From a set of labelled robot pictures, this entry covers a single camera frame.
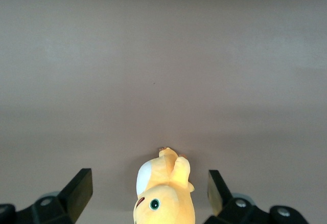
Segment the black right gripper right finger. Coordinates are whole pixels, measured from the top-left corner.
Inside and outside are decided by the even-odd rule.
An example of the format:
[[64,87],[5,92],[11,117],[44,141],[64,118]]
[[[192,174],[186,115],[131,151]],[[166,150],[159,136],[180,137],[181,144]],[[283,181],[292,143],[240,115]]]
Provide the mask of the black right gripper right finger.
[[207,196],[213,215],[206,223],[306,223],[297,210],[273,206],[265,212],[242,194],[232,194],[218,170],[208,171]]

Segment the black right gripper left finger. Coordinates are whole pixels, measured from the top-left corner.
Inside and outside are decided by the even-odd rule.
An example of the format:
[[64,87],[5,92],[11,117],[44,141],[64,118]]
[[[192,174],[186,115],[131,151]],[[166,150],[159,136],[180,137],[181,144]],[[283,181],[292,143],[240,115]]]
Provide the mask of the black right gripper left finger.
[[92,170],[83,168],[55,196],[44,196],[20,211],[1,204],[1,223],[76,223],[92,194]]

